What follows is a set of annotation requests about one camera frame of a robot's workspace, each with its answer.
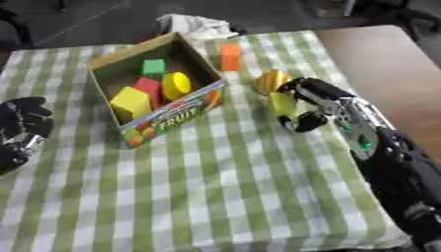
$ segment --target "orange cube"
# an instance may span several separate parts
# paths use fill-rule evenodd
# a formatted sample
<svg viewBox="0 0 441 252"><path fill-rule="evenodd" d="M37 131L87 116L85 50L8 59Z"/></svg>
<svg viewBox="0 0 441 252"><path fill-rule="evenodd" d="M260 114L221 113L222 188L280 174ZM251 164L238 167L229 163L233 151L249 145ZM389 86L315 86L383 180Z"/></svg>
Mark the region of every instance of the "orange cube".
<svg viewBox="0 0 441 252"><path fill-rule="evenodd" d="M220 45L220 69L222 71L240 70L240 47L237 43Z"/></svg>

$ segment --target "green block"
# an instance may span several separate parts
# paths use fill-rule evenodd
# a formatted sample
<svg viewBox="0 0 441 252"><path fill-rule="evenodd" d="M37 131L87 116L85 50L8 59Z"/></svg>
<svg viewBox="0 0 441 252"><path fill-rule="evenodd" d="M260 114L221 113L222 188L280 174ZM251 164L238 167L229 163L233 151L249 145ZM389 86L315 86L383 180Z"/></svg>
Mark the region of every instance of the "green block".
<svg viewBox="0 0 441 252"><path fill-rule="evenodd" d="M160 81L165 74L165 61L163 59L147 59L143 63L142 75Z"/></svg>

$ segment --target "table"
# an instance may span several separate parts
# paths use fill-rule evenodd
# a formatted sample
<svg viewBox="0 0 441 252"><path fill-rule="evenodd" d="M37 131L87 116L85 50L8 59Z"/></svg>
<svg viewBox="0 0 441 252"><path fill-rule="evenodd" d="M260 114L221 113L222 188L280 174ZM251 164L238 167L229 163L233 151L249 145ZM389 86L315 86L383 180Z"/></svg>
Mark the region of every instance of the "table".
<svg viewBox="0 0 441 252"><path fill-rule="evenodd" d="M317 31L348 82L441 163L441 71L393 26Z"/></svg>
<svg viewBox="0 0 441 252"><path fill-rule="evenodd" d="M224 73L225 104L136 150L115 139L105 104L86 85L84 63L124 45L14 53L1 99L46 96L57 127L29 163L0 178L1 250L299 251L404 242L336 129L290 134L251 87L277 68L350 89L314 32L236 41L243 65ZM196 48L216 61L221 42Z"/></svg>

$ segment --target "fruit box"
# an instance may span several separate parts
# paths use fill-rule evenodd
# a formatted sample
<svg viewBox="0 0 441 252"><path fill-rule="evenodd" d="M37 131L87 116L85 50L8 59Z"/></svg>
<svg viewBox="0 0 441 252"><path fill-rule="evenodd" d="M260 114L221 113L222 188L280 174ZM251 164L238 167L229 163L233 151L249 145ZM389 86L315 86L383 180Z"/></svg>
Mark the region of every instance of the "fruit box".
<svg viewBox="0 0 441 252"><path fill-rule="evenodd" d="M120 121L110 106L110 100L124 87L136 83L146 59L164 59L167 73L182 72L187 75L192 93L164 104L143 118ZM89 82L96 86L130 148L138 147L221 104L225 88L218 72L178 32L92 59L89 62Z"/></svg>

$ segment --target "checkered tablecloth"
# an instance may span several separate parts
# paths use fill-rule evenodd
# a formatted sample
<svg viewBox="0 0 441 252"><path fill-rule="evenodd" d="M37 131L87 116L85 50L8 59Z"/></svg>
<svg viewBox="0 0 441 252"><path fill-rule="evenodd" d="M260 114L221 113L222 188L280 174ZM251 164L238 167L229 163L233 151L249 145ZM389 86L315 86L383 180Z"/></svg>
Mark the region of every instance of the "checkered tablecloth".
<svg viewBox="0 0 441 252"><path fill-rule="evenodd" d="M237 38L225 104L127 150L85 62L118 45L14 52L0 100L43 95L56 127L0 178L0 251L299 251L387 247L403 234L331 125L290 134L251 83L280 69L347 89L312 31ZM197 45L218 60L220 41Z"/></svg>

